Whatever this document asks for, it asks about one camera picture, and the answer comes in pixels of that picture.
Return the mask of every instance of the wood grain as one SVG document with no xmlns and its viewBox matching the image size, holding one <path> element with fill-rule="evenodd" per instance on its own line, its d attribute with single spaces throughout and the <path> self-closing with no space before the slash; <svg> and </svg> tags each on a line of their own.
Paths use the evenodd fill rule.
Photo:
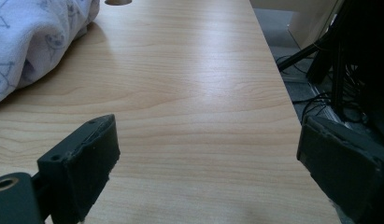
<svg viewBox="0 0 384 224">
<path fill-rule="evenodd" d="M 55 70 L 0 104 L 0 175 L 113 113 L 121 159 L 86 223 L 338 223 L 248 0 L 101 5 Z"/>
</svg>

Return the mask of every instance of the light wood tabletop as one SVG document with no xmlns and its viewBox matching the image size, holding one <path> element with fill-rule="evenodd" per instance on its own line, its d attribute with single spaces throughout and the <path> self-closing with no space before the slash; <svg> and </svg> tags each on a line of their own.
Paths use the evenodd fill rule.
<svg viewBox="0 0 384 224">
<path fill-rule="evenodd" d="M 121 157 L 85 223 L 339 223 L 296 159 L 301 131 L 248 0 L 101 3 L 89 32 L 0 103 L 0 175 L 82 123 Z"/>
</svg>

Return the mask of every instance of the screw hole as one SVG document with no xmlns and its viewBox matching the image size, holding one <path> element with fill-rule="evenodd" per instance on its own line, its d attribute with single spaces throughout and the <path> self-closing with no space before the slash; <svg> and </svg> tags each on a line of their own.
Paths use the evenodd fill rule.
<svg viewBox="0 0 384 224">
<path fill-rule="evenodd" d="M 0 180 L 0 191 L 13 187 L 18 181 L 19 179 L 16 177 L 9 177 Z"/>
<path fill-rule="evenodd" d="M 105 4 L 110 6 L 124 6 L 132 3 L 133 0 L 106 0 Z"/>
<path fill-rule="evenodd" d="M 51 160 L 52 161 L 57 161 L 57 160 L 59 160 L 61 157 L 59 156 L 59 155 L 55 155 L 55 156 L 52 156 L 51 157 Z"/>
</svg>

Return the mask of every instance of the floor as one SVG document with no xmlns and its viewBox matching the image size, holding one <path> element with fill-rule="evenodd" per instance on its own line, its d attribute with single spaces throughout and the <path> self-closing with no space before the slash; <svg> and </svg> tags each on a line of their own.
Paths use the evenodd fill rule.
<svg viewBox="0 0 384 224">
<path fill-rule="evenodd" d="M 300 50 L 293 40 L 292 35 L 288 31 L 288 24 L 291 20 L 292 12 L 259 8 L 254 8 L 254 10 L 259 20 L 259 24 L 262 27 L 266 41 L 276 61 L 281 60 L 283 57 L 293 55 Z M 308 70 L 311 62 L 312 59 L 304 59 L 295 66 L 292 66 L 281 73 L 285 86 L 293 101 L 312 98 L 330 88 L 330 83 L 328 81 L 323 81 L 319 86 L 312 86 L 307 82 L 306 71 Z M 302 119 L 305 106 L 306 105 L 302 104 L 294 105 L 299 120 Z M 309 111 L 309 113 L 314 113 L 315 115 L 323 116 L 327 119 L 340 121 L 338 116 L 329 106 L 318 106 Z M 345 123 L 345 125 L 359 133 L 370 133 L 369 130 L 361 125 L 358 126 L 350 123 Z M 341 223 L 354 223 L 351 219 L 346 217 L 338 207 L 336 207 L 336 210 Z"/>
</svg>

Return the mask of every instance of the fabric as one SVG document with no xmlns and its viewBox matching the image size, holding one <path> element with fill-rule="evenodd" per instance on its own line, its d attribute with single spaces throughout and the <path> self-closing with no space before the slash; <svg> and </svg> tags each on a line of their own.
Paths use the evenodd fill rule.
<svg viewBox="0 0 384 224">
<path fill-rule="evenodd" d="M 99 0 L 0 0 L 0 101 L 52 70 Z"/>
</svg>

